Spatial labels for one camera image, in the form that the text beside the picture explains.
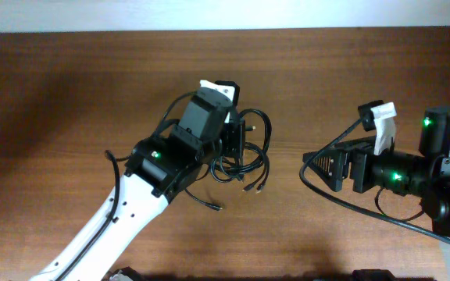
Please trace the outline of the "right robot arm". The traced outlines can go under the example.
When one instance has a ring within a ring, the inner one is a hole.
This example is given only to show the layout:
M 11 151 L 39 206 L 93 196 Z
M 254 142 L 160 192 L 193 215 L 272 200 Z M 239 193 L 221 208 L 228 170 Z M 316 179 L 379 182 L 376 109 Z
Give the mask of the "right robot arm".
M 450 278 L 450 108 L 425 111 L 418 155 L 395 150 L 393 103 L 372 101 L 358 111 L 359 118 L 340 136 L 303 155 L 300 180 L 342 207 L 440 241 Z M 411 218 L 393 218 L 382 208 L 371 211 L 335 197 L 346 179 L 353 181 L 353 190 L 359 194 L 378 187 L 418 197 L 420 214 L 430 217 L 432 228 L 416 226 Z

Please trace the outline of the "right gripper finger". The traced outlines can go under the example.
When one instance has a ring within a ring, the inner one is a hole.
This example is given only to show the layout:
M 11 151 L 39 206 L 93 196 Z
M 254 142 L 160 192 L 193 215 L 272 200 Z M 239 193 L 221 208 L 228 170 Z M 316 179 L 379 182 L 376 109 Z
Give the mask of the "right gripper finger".
M 353 151 L 353 150 L 363 150 L 363 151 L 374 151 L 374 145 L 376 142 L 376 137 L 363 137 L 354 140 L 347 140 L 341 143 L 335 144 L 332 148 L 334 150 L 343 151 Z
M 345 152 L 330 149 L 314 158 L 308 167 L 334 192 L 342 189 L 345 179 Z

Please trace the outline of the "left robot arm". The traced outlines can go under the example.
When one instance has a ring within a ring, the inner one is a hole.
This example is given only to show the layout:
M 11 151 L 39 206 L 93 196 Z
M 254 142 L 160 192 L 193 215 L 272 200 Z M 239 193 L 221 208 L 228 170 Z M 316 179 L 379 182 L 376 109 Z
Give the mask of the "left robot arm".
M 100 280 L 130 242 L 185 188 L 201 167 L 225 151 L 223 136 L 238 126 L 239 86 L 203 80 L 180 119 L 162 118 L 139 141 L 115 186 L 69 245 L 35 280 Z

